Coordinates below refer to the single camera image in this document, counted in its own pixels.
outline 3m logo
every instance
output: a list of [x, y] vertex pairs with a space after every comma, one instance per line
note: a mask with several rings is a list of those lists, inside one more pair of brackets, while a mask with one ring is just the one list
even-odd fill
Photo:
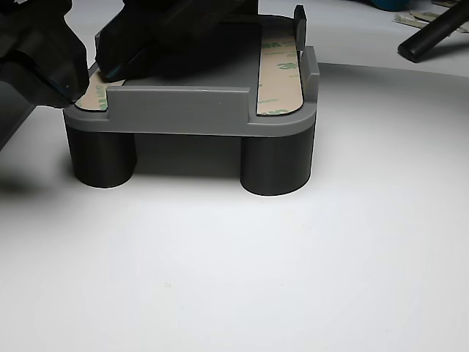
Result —
[[269, 49], [269, 48], [281, 48], [280, 43], [264, 43], [262, 44], [263, 49]]
[[281, 110], [275, 110], [275, 111], [269, 111], [267, 115], [282, 115], [282, 114], [288, 114], [290, 111], [281, 109]]
[[291, 70], [292, 68], [298, 68], [298, 65], [293, 62], [288, 62], [287, 64], [278, 64], [277, 66], [281, 70]]
[[105, 98], [106, 97], [106, 88], [104, 88], [104, 86], [101, 86], [100, 84], [98, 84], [96, 86], [96, 94], [99, 98]]
[[98, 103], [100, 104], [100, 110], [108, 109], [108, 101], [106, 99], [99, 99]]

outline gray platform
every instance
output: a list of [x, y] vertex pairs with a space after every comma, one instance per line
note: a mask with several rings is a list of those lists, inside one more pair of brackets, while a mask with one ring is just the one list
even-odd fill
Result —
[[256, 115], [262, 30], [258, 23], [238, 22], [222, 24], [197, 52], [159, 61], [149, 78], [109, 87], [107, 111], [71, 107], [64, 110], [65, 122], [88, 132], [280, 137], [307, 130], [316, 120], [319, 69], [314, 49], [304, 47], [304, 12], [297, 9], [295, 19], [259, 17], [296, 28], [298, 49], [304, 48], [304, 105], [298, 111]]

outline gray raised edge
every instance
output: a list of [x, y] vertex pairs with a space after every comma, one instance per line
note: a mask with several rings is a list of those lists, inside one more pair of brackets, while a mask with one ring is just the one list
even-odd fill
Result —
[[[109, 113], [119, 130], [231, 135], [242, 133], [242, 126], [248, 123], [249, 90], [243, 87], [112, 87], [108, 90]], [[133, 116], [131, 124], [128, 116]]]
[[300, 71], [305, 101], [317, 103], [317, 95], [320, 89], [320, 69], [317, 65], [314, 48], [311, 46], [307, 46], [303, 52]]
[[95, 35], [95, 47], [97, 48], [97, 46], [100, 44], [100, 35], [101, 35], [101, 31], [99, 31], [96, 35]]
[[293, 23], [295, 26], [296, 49], [303, 51], [306, 47], [306, 12], [303, 5], [296, 6]]

